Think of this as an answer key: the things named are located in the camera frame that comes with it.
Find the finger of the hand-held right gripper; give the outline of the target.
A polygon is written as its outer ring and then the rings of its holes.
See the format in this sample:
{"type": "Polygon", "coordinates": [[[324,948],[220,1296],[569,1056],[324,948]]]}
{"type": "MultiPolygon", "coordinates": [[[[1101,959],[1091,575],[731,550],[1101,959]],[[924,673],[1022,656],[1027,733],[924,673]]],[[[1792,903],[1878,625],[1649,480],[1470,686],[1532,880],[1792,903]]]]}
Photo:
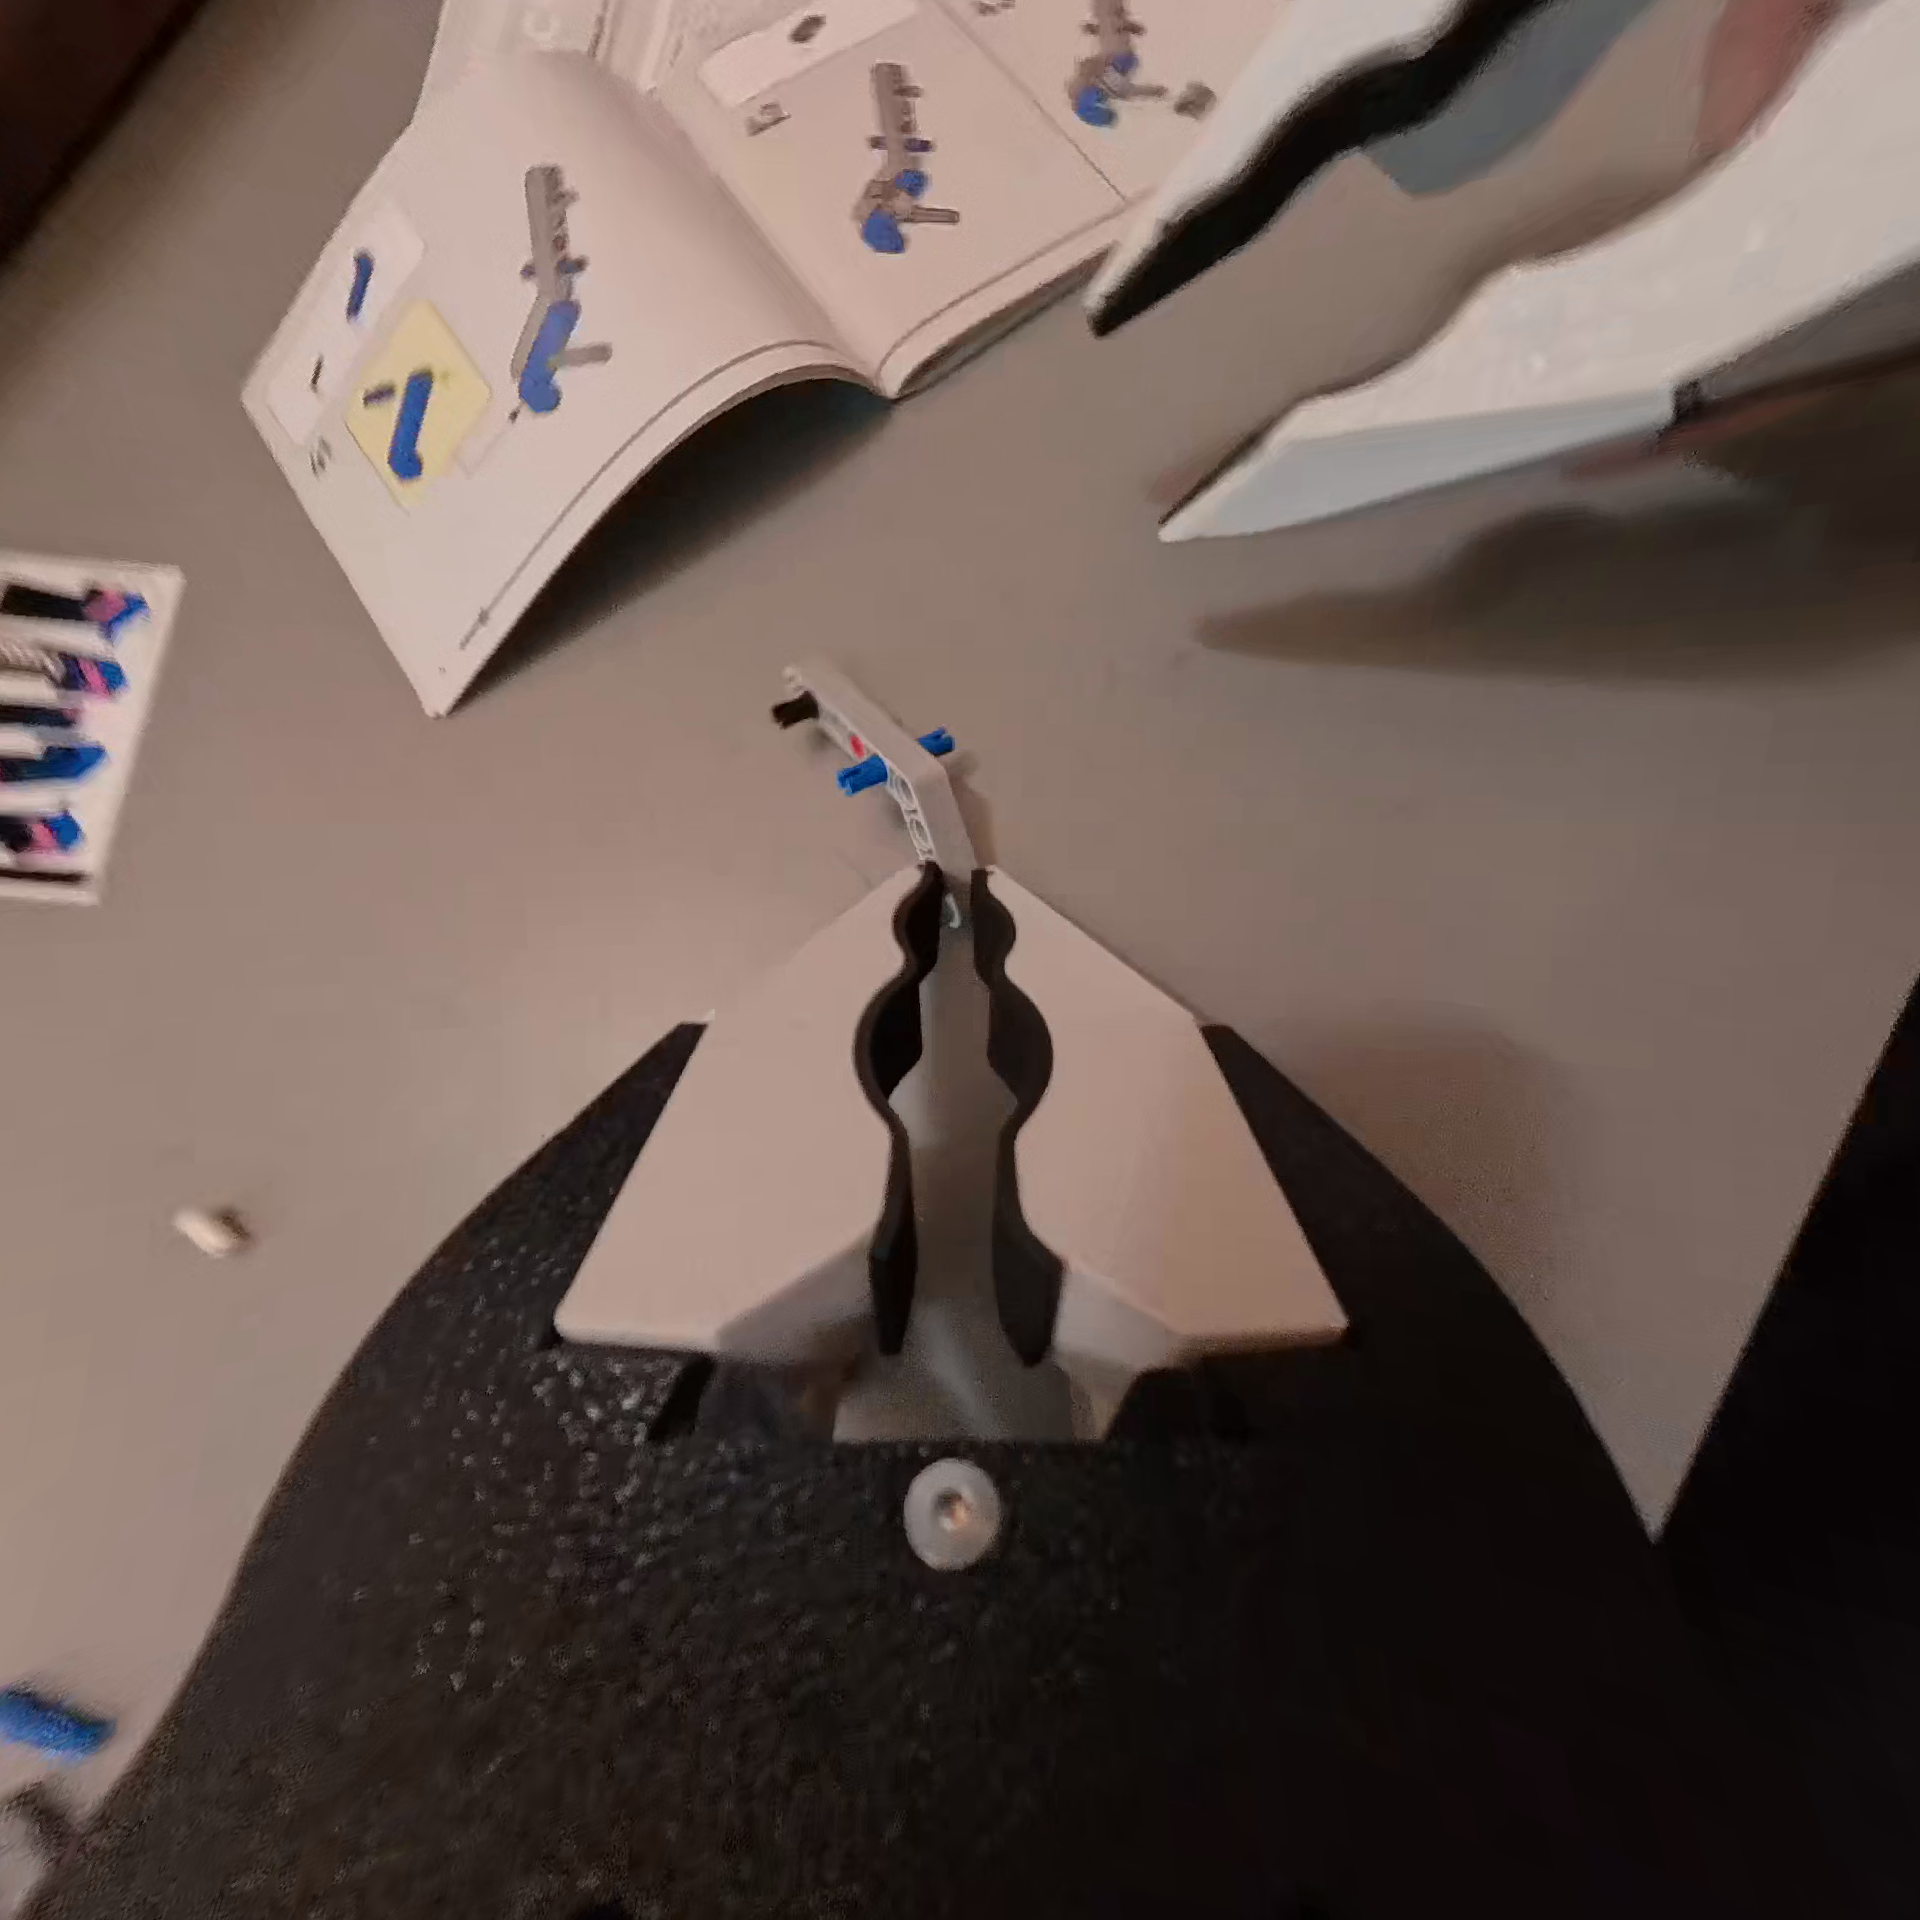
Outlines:
{"type": "Polygon", "coordinates": [[[1451,190],[1388,167],[1334,161],[1211,269],[1277,268],[1294,370],[1161,541],[1661,440],[1916,338],[1916,5],[1568,5],[1545,130],[1451,190]]]}
{"type": "Polygon", "coordinates": [[[1285,5],[1091,281],[1106,338],[1245,252],[1329,167],[1389,148],[1417,191],[1516,152],[1568,103],[1568,5],[1285,5]]]}

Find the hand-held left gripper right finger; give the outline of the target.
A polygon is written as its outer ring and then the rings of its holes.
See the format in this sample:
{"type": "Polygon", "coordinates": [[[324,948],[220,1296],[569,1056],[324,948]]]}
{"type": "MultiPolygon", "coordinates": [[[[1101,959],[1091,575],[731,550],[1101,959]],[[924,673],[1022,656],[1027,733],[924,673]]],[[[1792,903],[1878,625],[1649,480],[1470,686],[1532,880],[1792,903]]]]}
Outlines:
{"type": "Polygon", "coordinates": [[[1013,1104],[993,1286],[1020,1362],[1112,1423],[1148,1375],[1340,1342],[1348,1314],[1196,1014],[1004,871],[977,871],[969,905],[1013,1104]]]}

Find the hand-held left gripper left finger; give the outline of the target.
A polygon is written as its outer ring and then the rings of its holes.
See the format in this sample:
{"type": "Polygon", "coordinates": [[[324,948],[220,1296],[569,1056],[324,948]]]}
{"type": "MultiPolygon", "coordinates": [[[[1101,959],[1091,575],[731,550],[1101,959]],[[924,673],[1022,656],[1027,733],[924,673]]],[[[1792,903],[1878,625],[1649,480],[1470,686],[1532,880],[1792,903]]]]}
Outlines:
{"type": "Polygon", "coordinates": [[[705,1024],[569,1285],[601,1348],[844,1373],[914,1304],[913,1152],[891,1094],[922,1061],[940,866],[910,866],[705,1024]]]}

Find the grey plastic beam assembly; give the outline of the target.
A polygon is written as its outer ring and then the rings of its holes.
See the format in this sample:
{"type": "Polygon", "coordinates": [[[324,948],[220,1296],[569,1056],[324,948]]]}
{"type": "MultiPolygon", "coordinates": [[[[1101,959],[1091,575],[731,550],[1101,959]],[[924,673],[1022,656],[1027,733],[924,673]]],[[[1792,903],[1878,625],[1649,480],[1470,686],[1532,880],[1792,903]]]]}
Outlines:
{"type": "Polygon", "coordinates": [[[969,928],[980,860],[957,794],[953,733],[914,732],[824,658],[785,668],[773,720],[779,732],[804,732],[833,749],[833,781],[845,800],[886,801],[910,855],[945,880],[947,925],[969,928]]]}

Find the white instruction booklet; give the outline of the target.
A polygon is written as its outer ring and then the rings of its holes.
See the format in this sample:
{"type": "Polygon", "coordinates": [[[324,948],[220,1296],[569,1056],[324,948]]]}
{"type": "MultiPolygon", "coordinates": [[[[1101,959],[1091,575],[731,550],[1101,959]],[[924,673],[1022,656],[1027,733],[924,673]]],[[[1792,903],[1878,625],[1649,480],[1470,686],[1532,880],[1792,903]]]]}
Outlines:
{"type": "Polygon", "coordinates": [[[1088,277],[1280,10],[445,5],[246,413],[442,718],[702,426],[899,400],[1088,277]]]}

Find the blue plastic toy piece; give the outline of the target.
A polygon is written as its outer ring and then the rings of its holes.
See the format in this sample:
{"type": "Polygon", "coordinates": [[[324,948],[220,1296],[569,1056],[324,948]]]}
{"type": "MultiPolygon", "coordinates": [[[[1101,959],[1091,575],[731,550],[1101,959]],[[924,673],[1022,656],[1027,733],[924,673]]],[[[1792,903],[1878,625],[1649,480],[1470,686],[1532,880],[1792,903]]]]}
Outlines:
{"type": "Polygon", "coordinates": [[[2,1745],[61,1767],[100,1754],[117,1735],[117,1721],[59,1695],[25,1687],[2,1688],[2,1745]]]}

